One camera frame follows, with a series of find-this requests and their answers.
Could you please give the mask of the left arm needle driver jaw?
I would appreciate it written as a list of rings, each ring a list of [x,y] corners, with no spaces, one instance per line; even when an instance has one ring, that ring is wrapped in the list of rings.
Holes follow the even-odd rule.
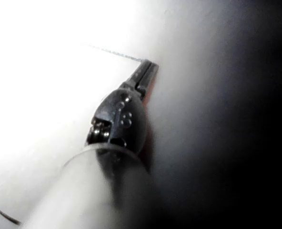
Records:
[[[137,86],[139,85],[143,77],[145,76],[151,64],[152,62],[149,60],[142,61],[140,65],[137,67],[137,69],[133,72],[133,74],[125,81],[125,83],[129,87],[136,90]]]
[[[144,76],[139,81],[137,86],[137,91],[141,94],[141,96],[146,96],[148,89],[158,71],[159,66],[155,63],[151,63],[149,68],[146,70]]]

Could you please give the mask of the left arm needle driver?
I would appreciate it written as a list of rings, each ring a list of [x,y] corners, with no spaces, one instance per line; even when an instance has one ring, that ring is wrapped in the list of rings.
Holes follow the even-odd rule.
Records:
[[[97,107],[85,145],[108,143],[138,154],[145,143],[146,127],[142,94],[123,83]]]

